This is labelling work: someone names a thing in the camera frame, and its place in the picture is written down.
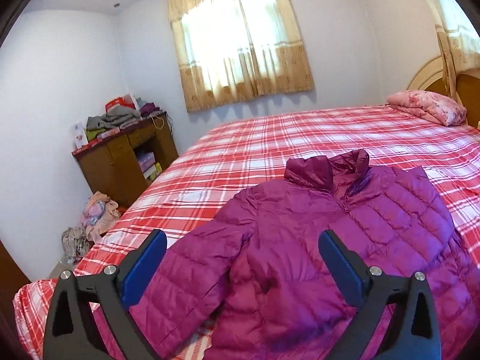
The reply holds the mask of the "purple puffer jacket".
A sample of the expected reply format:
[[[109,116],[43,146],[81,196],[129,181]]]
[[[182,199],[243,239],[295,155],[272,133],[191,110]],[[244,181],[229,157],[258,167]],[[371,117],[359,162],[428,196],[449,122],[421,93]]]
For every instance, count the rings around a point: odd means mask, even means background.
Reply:
[[[453,359],[479,324],[479,270],[420,167],[367,152],[292,158],[173,244],[131,315],[166,359],[215,314],[206,359],[323,359],[351,322],[318,251],[331,229],[386,274],[423,272]]]

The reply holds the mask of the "pink clothes heap on floor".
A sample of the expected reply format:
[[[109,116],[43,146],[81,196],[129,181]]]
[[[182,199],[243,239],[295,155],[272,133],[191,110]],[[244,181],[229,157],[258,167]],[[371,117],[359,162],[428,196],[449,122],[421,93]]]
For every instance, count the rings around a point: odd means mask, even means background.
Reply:
[[[84,205],[81,214],[81,225],[89,242],[101,242],[107,233],[120,219],[119,205],[104,193],[96,192]]]

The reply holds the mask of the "grey clothes pile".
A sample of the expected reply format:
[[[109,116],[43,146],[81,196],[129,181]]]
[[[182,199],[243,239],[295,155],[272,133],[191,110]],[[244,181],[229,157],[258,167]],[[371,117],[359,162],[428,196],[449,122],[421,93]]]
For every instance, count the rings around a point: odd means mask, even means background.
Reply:
[[[89,117],[86,123],[87,130],[105,128],[110,130],[119,128],[127,122],[141,119],[141,112],[127,106],[116,106],[100,116]]]

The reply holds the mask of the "purple folded clothes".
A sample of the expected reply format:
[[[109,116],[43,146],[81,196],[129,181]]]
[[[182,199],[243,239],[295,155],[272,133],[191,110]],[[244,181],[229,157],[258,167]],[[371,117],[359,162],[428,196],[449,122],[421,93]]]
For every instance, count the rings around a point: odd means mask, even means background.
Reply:
[[[163,110],[157,105],[155,105],[153,102],[147,102],[140,108],[140,113],[143,118],[147,118],[154,113],[162,111]]]

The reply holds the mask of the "grey cloth on floor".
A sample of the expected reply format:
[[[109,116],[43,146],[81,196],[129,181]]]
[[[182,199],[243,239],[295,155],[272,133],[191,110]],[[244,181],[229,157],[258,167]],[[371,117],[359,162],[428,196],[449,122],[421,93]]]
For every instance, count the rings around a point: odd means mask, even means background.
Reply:
[[[61,236],[66,263],[79,262],[90,250],[90,244],[83,227],[68,228]]]

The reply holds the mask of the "wooden desk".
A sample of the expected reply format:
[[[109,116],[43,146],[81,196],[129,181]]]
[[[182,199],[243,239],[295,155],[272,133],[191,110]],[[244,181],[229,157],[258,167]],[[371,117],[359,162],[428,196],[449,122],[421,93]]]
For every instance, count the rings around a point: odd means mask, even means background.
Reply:
[[[171,119],[163,111],[72,152],[91,191],[129,207],[152,184],[138,162],[152,153],[164,171],[178,158]]]

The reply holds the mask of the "white card on desk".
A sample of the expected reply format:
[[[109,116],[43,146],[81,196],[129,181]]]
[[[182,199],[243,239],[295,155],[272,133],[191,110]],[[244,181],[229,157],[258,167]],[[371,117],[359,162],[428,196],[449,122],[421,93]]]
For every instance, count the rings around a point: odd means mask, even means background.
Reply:
[[[89,144],[88,138],[86,137],[86,130],[82,123],[77,123],[73,126],[74,132],[74,141],[78,149]]]

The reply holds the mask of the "red plaid bed sheet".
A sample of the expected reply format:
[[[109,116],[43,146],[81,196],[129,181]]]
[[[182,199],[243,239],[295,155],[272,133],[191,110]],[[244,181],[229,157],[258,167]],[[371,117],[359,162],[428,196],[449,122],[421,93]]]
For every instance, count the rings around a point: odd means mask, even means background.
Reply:
[[[120,263],[153,229],[169,248],[214,219],[236,194],[284,176],[294,158],[367,152],[373,166],[420,167],[437,189],[479,271],[479,131],[444,127],[389,106],[307,111],[221,125],[200,138],[131,205],[76,268],[95,274]],[[173,355],[207,359],[212,314]]]

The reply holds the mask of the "pink floral pillow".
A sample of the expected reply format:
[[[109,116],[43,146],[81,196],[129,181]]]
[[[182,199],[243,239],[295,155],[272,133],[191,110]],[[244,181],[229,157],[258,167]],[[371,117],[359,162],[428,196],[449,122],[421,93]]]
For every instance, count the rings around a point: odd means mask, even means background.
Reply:
[[[404,90],[388,96],[387,104],[397,111],[444,127],[459,126],[466,122],[466,108],[436,92]]]

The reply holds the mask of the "red box on desk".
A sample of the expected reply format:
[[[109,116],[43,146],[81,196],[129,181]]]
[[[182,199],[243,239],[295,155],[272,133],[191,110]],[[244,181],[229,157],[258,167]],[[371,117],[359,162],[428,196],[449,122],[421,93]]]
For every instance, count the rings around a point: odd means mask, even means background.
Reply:
[[[137,100],[131,94],[126,94],[122,97],[112,99],[105,105],[105,111],[108,112],[117,107],[128,107],[134,110],[139,110],[140,106],[137,104]]]

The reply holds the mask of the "wooden headboard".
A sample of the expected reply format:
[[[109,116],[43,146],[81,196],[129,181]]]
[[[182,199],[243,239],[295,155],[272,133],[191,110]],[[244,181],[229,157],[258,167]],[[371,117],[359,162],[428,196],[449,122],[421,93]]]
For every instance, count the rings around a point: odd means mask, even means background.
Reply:
[[[455,99],[466,108],[466,123],[479,128],[479,69],[471,69],[456,77],[452,94],[450,81],[444,77],[443,58],[441,56],[428,61],[413,77],[408,85],[409,90],[425,90],[436,92]]]

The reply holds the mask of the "beige side curtain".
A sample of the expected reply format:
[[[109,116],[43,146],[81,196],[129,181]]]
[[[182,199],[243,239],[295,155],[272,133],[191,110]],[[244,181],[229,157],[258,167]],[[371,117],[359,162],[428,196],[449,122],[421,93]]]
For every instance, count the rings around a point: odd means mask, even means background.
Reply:
[[[435,31],[443,59],[444,77],[451,93],[456,77],[479,69],[479,35],[456,0],[425,0],[433,13]]]

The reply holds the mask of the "beige window curtain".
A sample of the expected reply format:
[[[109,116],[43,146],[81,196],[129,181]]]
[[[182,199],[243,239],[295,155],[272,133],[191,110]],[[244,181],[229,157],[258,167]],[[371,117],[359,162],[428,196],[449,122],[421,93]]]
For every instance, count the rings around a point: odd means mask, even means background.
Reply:
[[[168,18],[189,113],[314,87],[290,0],[168,0]]]

